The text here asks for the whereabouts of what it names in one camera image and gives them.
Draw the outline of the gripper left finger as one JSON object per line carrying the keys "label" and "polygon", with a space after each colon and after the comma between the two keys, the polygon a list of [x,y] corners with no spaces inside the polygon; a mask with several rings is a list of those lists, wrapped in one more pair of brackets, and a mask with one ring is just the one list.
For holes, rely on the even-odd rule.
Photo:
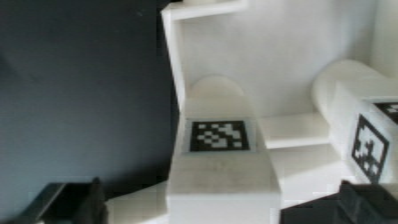
{"label": "gripper left finger", "polygon": [[105,202],[98,178],[83,183],[50,183],[14,224],[108,224]]}

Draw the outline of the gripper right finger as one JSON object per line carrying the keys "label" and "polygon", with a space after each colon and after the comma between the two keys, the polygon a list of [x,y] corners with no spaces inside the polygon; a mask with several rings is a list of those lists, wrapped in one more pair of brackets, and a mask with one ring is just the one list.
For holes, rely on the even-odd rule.
{"label": "gripper right finger", "polygon": [[281,210],[281,224],[398,224],[398,197],[380,184],[343,181],[336,194]]}

